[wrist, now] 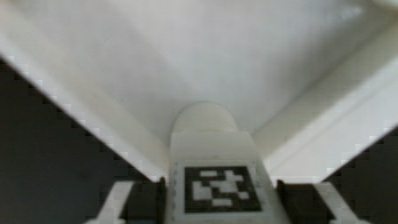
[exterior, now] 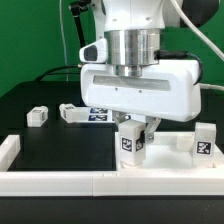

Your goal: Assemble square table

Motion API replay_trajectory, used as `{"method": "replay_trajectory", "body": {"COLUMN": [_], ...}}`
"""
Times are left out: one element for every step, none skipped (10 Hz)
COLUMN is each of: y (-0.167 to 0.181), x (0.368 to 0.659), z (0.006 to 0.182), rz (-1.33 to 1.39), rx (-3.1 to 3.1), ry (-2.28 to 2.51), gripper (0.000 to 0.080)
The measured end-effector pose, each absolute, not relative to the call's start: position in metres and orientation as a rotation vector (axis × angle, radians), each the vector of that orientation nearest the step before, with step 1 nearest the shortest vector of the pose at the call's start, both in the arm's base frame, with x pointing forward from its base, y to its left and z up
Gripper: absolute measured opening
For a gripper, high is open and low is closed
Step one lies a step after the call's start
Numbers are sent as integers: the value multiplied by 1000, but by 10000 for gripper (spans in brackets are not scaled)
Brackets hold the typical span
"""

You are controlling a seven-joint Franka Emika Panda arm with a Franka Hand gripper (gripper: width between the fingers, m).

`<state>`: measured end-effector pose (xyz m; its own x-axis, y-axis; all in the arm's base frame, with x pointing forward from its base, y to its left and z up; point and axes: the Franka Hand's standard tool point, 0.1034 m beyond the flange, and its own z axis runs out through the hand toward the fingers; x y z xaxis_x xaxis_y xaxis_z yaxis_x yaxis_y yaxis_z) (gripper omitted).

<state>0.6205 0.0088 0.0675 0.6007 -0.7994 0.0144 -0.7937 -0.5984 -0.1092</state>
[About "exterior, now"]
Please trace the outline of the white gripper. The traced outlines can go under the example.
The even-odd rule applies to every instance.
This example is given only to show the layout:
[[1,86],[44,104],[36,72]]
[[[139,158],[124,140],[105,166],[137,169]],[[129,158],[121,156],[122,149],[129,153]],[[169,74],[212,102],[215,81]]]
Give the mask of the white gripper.
[[161,60],[145,66],[139,77],[126,77],[115,74],[106,62],[107,56],[105,39],[80,49],[84,63],[80,75],[82,99],[89,107],[112,110],[116,124],[123,122],[121,112],[148,116],[144,131],[147,144],[154,141],[161,119],[185,122],[200,113],[197,61]]

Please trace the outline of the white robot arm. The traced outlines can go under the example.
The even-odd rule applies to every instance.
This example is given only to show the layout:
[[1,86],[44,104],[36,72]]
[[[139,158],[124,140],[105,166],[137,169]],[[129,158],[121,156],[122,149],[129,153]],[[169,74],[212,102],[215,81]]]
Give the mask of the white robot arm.
[[100,0],[94,16],[104,36],[80,49],[81,95],[89,107],[143,117],[150,142],[163,119],[186,122],[201,110],[203,65],[187,51],[160,48],[167,26],[197,29],[219,8],[219,0]]

